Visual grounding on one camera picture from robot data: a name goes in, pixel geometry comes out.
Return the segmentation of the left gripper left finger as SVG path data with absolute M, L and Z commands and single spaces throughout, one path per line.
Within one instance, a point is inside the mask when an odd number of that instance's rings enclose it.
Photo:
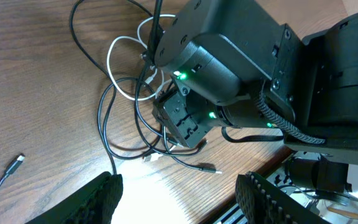
M 29 223 L 110 224 L 122 194 L 122 175 L 103 172 L 56 206 L 30 220 Z

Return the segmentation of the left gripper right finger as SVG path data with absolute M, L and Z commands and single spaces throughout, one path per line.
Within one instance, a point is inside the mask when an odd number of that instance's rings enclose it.
M 236 202 L 249 223 L 329 223 L 256 172 L 237 176 Z

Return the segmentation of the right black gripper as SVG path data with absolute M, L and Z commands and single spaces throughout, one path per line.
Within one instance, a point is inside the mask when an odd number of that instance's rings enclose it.
M 153 102 L 155 119 L 185 147 L 195 147 L 216 126 L 224 126 L 224 108 L 191 91 L 182 96 L 177 89 L 161 94 Z

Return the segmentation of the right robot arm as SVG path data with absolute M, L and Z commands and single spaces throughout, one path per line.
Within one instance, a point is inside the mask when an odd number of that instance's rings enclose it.
M 300 39 L 255 1 L 190 1 L 155 63 L 175 87 L 153 115 L 182 146 L 214 127 L 270 128 L 296 151 L 358 165 L 358 13 Z

